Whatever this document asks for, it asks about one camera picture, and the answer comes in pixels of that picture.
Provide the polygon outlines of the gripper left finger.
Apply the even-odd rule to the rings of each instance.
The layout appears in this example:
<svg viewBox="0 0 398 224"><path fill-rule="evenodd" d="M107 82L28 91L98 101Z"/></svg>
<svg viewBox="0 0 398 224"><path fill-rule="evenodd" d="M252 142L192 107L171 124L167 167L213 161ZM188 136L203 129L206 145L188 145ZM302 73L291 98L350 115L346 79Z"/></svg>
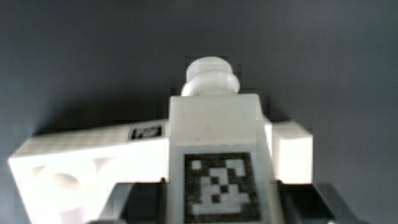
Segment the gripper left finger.
<svg viewBox="0 0 398 224"><path fill-rule="evenodd" d="M165 224L167 181L117 183L87 224Z"/></svg>

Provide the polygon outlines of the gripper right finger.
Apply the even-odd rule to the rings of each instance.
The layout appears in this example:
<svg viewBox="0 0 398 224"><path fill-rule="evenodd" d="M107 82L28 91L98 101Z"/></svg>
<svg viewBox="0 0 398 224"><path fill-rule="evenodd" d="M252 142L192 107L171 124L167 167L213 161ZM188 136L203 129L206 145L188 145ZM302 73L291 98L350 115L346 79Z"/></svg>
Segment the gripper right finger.
<svg viewBox="0 0 398 224"><path fill-rule="evenodd" d="M286 224L368 224L354 215L334 186L277 182Z"/></svg>

